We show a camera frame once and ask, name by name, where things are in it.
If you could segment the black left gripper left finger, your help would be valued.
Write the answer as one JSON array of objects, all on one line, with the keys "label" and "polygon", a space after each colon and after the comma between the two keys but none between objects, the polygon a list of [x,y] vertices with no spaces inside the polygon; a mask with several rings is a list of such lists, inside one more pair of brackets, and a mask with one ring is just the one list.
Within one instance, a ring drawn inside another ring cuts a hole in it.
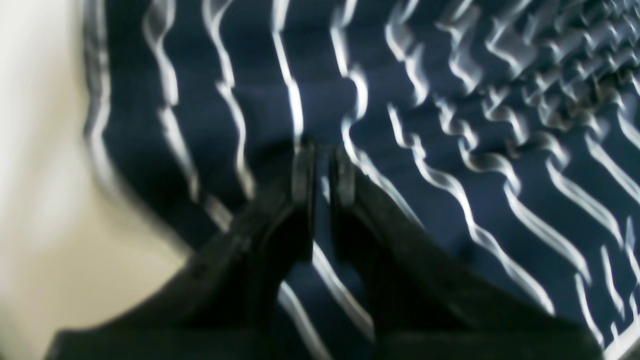
[{"label": "black left gripper left finger", "polygon": [[316,147],[300,148],[160,290],[103,325],[59,332],[45,358],[271,360],[280,284],[313,252],[316,164]]}]

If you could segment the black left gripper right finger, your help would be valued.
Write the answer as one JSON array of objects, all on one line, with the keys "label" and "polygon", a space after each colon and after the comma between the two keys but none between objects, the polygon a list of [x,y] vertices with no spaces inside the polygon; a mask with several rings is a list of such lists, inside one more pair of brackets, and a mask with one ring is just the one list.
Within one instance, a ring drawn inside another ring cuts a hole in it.
[{"label": "black left gripper right finger", "polygon": [[601,360],[587,328],[482,280],[439,248],[336,149],[330,160],[336,257],[358,272],[375,360]]}]

